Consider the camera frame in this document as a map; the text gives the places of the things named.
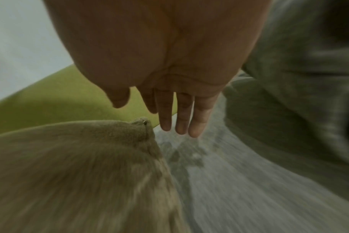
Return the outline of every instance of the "finger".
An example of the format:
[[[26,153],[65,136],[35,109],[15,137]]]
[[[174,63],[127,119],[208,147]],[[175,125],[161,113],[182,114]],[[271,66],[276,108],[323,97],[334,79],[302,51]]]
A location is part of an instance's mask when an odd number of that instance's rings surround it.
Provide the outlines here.
[[[120,108],[128,103],[130,98],[130,89],[103,89],[109,100],[112,102],[113,107]]]
[[[158,113],[154,98],[154,89],[139,89],[139,92],[149,112],[153,114]]]
[[[190,137],[199,137],[204,131],[218,95],[213,97],[195,97],[194,114],[189,126]]]
[[[160,127],[164,131],[170,131],[172,126],[173,92],[155,90],[155,102]]]
[[[177,93],[177,120],[176,132],[186,134],[190,123],[191,110],[193,108],[194,97],[188,94]]]

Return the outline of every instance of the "human hand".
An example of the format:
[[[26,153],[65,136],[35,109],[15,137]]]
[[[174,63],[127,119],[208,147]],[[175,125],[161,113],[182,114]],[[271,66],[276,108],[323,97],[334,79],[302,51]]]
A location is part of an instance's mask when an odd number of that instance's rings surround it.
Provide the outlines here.
[[[77,68],[114,107],[136,86],[163,130],[198,137],[251,52],[271,0],[44,0]]]

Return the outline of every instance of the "gray surface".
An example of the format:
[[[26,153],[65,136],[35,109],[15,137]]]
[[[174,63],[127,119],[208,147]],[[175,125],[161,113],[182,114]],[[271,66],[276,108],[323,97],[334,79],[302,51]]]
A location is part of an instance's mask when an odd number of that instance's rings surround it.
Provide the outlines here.
[[[253,79],[225,89],[201,138],[155,134],[194,233],[349,233],[349,165]]]

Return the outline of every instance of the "green surface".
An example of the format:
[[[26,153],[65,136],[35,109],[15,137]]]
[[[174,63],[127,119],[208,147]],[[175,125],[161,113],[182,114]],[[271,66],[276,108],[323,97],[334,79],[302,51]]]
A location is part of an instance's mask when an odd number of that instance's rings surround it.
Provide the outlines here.
[[[174,100],[173,113],[177,111]],[[45,124],[83,121],[132,121],[147,117],[153,126],[158,116],[145,107],[140,93],[131,89],[127,106],[114,109],[103,91],[69,66],[0,101],[0,133]]]

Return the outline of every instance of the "brown fabric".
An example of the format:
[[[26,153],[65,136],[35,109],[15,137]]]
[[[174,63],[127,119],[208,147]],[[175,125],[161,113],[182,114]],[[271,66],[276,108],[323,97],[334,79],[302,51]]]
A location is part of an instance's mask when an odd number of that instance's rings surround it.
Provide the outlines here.
[[[0,136],[0,233],[189,232],[150,122]]]

